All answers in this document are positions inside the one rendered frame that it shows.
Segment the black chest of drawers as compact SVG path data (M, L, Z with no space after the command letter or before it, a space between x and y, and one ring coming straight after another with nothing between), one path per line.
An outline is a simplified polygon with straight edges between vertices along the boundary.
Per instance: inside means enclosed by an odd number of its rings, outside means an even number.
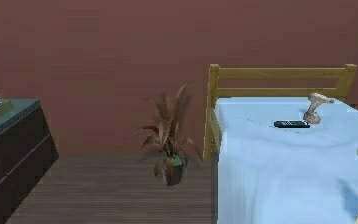
M0 117L0 224L5 224L58 159L38 99L14 99Z

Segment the brown house plant in pot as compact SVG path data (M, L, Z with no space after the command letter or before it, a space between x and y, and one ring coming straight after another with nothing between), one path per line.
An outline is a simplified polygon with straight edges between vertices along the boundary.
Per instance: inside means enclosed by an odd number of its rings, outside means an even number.
M146 98L146 101L156 108L155 123L141 126L127 137L130 139L138 132L151 131L151 134L144 139L141 149L146 146L157 148L160 158L153 167L153 173L156 178L162 177L167 187L175 186L182 180L184 168L188 166L188 155L184 150L186 145L195 151L200 160L203 160L203 155L193 139L178 138L181 105L189 86L189 83L183 84L173 98L166 93L162 93L158 100Z

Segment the beige power drill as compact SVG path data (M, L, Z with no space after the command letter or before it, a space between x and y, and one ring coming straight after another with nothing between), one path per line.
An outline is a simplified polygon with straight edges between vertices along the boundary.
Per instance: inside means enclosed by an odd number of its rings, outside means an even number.
M316 112L316 109L321 104L333 104L334 100L320 93L311 93L308 96L308 100L310 101L310 106L308 110L304 113L303 119L310 124L319 124L321 118Z

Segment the black remote control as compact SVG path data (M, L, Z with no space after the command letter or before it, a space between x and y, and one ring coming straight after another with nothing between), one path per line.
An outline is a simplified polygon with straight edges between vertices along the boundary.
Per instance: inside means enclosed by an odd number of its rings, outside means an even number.
M274 126L277 128L310 128L310 124L307 121L299 120L299 121L275 121Z

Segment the wooden bed with blue sheet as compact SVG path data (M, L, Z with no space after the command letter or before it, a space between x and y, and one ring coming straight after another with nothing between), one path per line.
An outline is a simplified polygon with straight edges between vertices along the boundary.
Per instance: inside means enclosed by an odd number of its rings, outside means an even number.
M345 102L356 71L210 66L212 224L358 224L358 110ZM274 126L304 120L311 93L334 100L316 109L319 124Z

